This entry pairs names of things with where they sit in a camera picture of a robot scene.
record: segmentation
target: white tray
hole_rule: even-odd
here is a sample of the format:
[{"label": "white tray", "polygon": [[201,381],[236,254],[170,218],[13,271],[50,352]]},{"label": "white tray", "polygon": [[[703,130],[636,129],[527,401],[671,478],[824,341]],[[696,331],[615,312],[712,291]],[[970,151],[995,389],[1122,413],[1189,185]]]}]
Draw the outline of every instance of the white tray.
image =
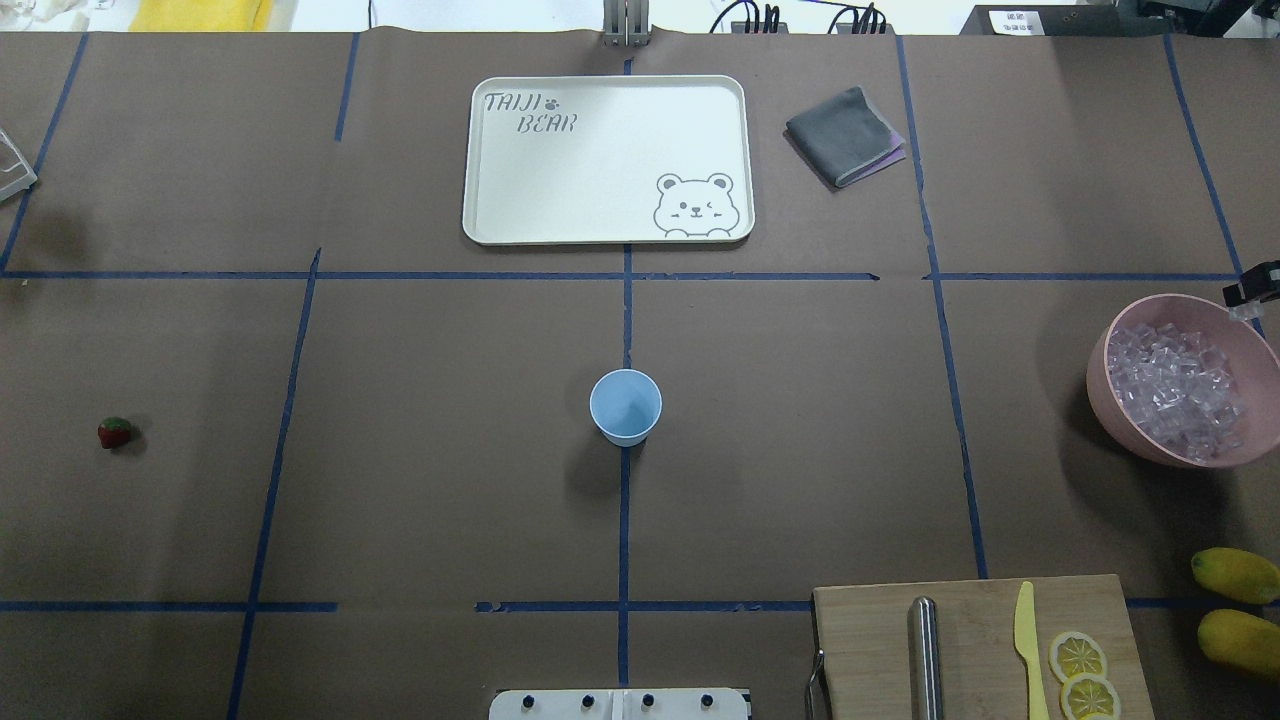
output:
[{"label": "white tray", "polygon": [[36,173],[31,169],[31,163],[0,129],[0,201],[27,190],[35,182]]},{"label": "white tray", "polygon": [[489,720],[751,720],[746,697],[730,688],[503,691]]},{"label": "white tray", "polygon": [[481,245],[733,242],[753,225],[733,78],[489,78],[471,95],[462,228]]}]

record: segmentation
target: bear illustration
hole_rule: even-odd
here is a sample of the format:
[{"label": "bear illustration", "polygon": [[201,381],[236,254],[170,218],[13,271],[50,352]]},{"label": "bear illustration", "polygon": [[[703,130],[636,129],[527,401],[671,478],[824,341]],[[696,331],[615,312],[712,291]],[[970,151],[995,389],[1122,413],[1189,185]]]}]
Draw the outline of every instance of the bear illustration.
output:
[{"label": "bear illustration", "polygon": [[730,199],[733,181],[714,173],[704,181],[680,179],[667,173],[658,178],[658,209],[653,222],[666,237],[728,237],[737,227],[737,208]]}]

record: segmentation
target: yellow knife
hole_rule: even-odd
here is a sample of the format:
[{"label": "yellow knife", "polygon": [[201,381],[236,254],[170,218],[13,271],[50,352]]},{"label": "yellow knife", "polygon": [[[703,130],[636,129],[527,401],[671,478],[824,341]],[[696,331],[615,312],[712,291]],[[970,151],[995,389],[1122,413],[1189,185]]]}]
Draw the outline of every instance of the yellow knife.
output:
[{"label": "yellow knife", "polygon": [[1039,667],[1039,641],[1036,638],[1036,587],[1023,582],[1014,607],[1014,647],[1027,664],[1028,720],[1048,720],[1044,703],[1044,678]]}]

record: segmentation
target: wooden cutting board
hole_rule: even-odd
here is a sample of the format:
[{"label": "wooden cutting board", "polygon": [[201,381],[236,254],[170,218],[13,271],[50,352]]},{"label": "wooden cutting board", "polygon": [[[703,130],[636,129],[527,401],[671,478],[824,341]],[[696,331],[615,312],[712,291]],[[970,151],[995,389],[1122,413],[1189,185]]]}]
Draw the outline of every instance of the wooden cutting board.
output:
[{"label": "wooden cutting board", "polygon": [[1050,717],[1065,717],[1061,684],[1048,665],[1050,643],[1059,633],[1079,630],[1107,655],[1107,679],[1120,696],[1121,716],[1153,720],[1116,575],[817,588],[818,643],[826,653],[833,720],[911,720],[908,612],[920,596],[937,602],[945,716],[1025,719],[1027,670],[1014,650],[1014,605],[1023,579],[1036,585]]}]

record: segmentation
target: table surface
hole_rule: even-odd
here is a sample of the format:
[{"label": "table surface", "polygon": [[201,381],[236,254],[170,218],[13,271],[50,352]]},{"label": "table surface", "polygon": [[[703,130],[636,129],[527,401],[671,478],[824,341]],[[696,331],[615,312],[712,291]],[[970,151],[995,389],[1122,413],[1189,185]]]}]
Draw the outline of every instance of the table surface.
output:
[{"label": "table surface", "polygon": [[[503,688],[630,684],[796,719],[814,587],[1115,573],[1158,717],[1274,717],[1196,648],[1217,601],[1188,560],[1280,557],[1280,459],[1140,461],[1083,377],[1134,299],[1275,258],[1280,45],[3,37],[19,61],[15,716],[483,717]],[[475,85],[623,72],[742,83],[751,236],[467,240]],[[909,159],[832,192],[782,129],[855,83]],[[621,365],[666,398],[632,451],[586,407]],[[142,439],[100,450],[109,415]]]}]

